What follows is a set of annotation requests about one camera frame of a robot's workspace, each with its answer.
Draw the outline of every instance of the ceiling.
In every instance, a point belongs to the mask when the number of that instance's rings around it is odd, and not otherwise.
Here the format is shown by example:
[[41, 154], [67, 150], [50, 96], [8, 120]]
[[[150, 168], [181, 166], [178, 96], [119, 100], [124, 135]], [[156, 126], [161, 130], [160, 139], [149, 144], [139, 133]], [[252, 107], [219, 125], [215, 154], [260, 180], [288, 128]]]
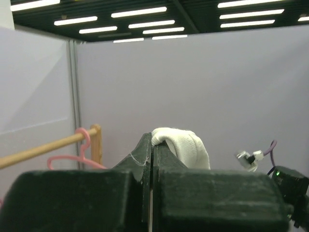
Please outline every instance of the ceiling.
[[[11, 5], [34, 0], [11, 0]], [[300, 16], [309, 14], [309, 0], [277, 0], [276, 2], [218, 8], [221, 2], [232, 0], [61, 0], [60, 4], [40, 8], [14, 11], [14, 22], [18, 25], [43, 30], [53, 34], [81, 41], [97, 42], [130, 38], [147, 38], [153, 34], [143, 34], [145, 28], [129, 29], [129, 24], [175, 20], [174, 25], [156, 26], [147, 29], [184, 27], [181, 32], [160, 35], [214, 33], [231, 30], [285, 27], [308, 24], [298, 22]], [[154, 7], [167, 7], [167, 11], [112, 18], [112, 13], [141, 10]], [[220, 15], [265, 10], [284, 9], [282, 14], [220, 19]], [[97, 21], [55, 26], [54, 21], [79, 17], [97, 16]], [[269, 25], [221, 28], [222, 23], [273, 20]], [[116, 31], [80, 34], [80, 29], [117, 26]]]

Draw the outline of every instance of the purple cable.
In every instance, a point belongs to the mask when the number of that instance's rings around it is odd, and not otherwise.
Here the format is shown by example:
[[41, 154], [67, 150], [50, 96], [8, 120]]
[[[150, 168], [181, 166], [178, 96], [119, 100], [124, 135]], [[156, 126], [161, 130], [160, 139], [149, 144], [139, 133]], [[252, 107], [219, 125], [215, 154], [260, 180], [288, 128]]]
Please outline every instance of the purple cable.
[[272, 153], [272, 150], [275, 148], [275, 146], [277, 145], [277, 140], [273, 140], [271, 142], [271, 145], [270, 145], [270, 148], [264, 152], [264, 156], [266, 156], [268, 153], [270, 153], [270, 159], [271, 159], [271, 163], [272, 163], [272, 166], [276, 166], [275, 165], [275, 161], [274, 161], [274, 155]]

